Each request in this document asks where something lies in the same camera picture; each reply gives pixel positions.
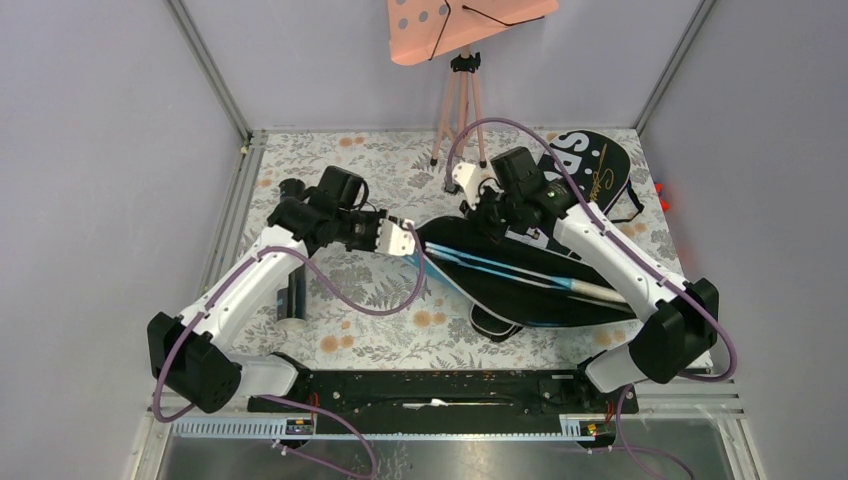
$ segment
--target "gray wall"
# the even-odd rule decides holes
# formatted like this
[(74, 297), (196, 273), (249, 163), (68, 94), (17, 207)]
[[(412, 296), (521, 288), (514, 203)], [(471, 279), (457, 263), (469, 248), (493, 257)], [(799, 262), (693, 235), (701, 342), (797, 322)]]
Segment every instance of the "gray wall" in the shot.
[[(544, 20), (478, 44), (484, 113), (533, 125), (633, 125), (698, 1), (559, 3)], [(254, 128), (436, 125), (456, 54), (392, 63), (385, 0), (186, 4)], [(459, 11), (461, 2), (451, 4)]]
[(848, 478), (848, 6), (720, 2), (644, 138), (770, 479)]
[(118, 478), (238, 141), (161, 1), (0, 7), (0, 468)]

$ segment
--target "bag strap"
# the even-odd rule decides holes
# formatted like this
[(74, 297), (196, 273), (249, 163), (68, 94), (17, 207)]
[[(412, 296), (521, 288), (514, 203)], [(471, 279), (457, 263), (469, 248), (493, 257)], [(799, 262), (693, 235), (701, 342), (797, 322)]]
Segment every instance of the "bag strap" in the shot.
[(632, 221), (634, 218), (638, 217), (640, 213), (645, 210), (645, 205), (639, 200), (639, 196), (636, 195), (636, 192), (633, 190), (633, 182), (627, 181), (627, 196), (630, 197), (630, 201), (633, 202), (633, 205), (636, 207), (636, 213), (630, 216), (630, 218), (619, 218), (616, 220), (612, 220), (612, 223), (627, 223)]

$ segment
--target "reflective metal surface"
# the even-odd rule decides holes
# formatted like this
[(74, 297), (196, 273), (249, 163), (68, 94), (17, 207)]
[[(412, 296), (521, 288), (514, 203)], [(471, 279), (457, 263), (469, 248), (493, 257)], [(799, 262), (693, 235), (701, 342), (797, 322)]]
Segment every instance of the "reflective metal surface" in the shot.
[[(628, 441), (660, 448), (686, 462), (699, 479), (733, 478), (715, 425), (703, 420), (627, 420)], [(563, 452), (579, 448), (566, 442), (378, 441), (379, 479), (643, 479), (624, 452), (588, 455)], [(313, 455), (359, 472), (368, 457), (356, 441), (313, 441), (302, 447)], [(669, 479), (687, 475), (671, 462), (647, 456), (645, 462)], [(325, 467), (271, 450), (261, 440), (171, 438), (160, 479), (265, 480), (344, 479)]]

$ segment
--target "floral tablecloth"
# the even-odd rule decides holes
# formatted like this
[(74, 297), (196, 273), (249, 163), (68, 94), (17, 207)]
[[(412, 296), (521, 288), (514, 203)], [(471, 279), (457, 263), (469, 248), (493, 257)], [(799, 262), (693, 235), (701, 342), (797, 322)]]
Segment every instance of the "floral tablecloth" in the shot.
[[(548, 139), (564, 131), (538, 130)], [(629, 153), (633, 186), (645, 204), (645, 211), (621, 230), (679, 272), (677, 254), (636, 132), (598, 131)], [(461, 196), (441, 191), (446, 150), (437, 166), (429, 164), (434, 138), (435, 133), (427, 131), (269, 134), (242, 251), (253, 242), (279, 201), (280, 181), (298, 177), (307, 185), (315, 185), (328, 165), (364, 177), (371, 190), (370, 202), (389, 209), (392, 215), (421, 222), (458, 214)], [(485, 142), (489, 158), (520, 145), (537, 158), (541, 154), (539, 145), (517, 131), (486, 131)], [(476, 161), (477, 155), (472, 139), (465, 149), (465, 160)], [(610, 217), (622, 218), (634, 211), (625, 195)], [(314, 259), (347, 296), (372, 308), (397, 305), (411, 291), (416, 275), (415, 268), (399, 258), (347, 253), (340, 245), (320, 250)], [(316, 369), (571, 368), (627, 341), (640, 327), (634, 320), (559, 330), (525, 328), (506, 342), (494, 344), (472, 330), (468, 322), (470, 302), (432, 279), (427, 280), (421, 297), (408, 310), (388, 317), (353, 311), (334, 298), (311, 272), (307, 279), (304, 320), (277, 322), (276, 307), (269, 299), (236, 338), (233, 348), (256, 355), (285, 352)], [(709, 353), (693, 364), (711, 365)]]

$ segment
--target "tripod leg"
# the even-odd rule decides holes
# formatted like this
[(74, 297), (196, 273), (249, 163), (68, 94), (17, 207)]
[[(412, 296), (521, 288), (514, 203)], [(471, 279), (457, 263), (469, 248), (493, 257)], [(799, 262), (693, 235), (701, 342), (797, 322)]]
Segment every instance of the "tripod leg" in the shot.
[[(459, 123), (456, 125), (457, 134), (465, 129), (468, 125), (468, 72), (460, 72), (459, 77)], [(454, 139), (459, 140), (459, 145), (456, 146), (456, 154), (462, 156), (462, 150), (465, 148), (465, 138)]]
[[(474, 116), (477, 120), (483, 117), (483, 110), (480, 107), (480, 80), (477, 78), (479, 73), (471, 74), (471, 90), (474, 93)], [(480, 168), (486, 168), (486, 152), (483, 148), (483, 126), (477, 125), (477, 146), (480, 148), (480, 160), (478, 164)]]
[(439, 119), (439, 131), (436, 134), (436, 144), (433, 145), (433, 154), (430, 155), (430, 165), (436, 166), (439, 163), (439, 147), (442, 146), (442, 138), (450, 131), (450, 106), (453, 103), (453, 87), (456, 85), (456, 73), (451, 72), (450, 80), (448, 81), (448, 91), (445, 92), (445, 99), (442, 101), (442, 117)]

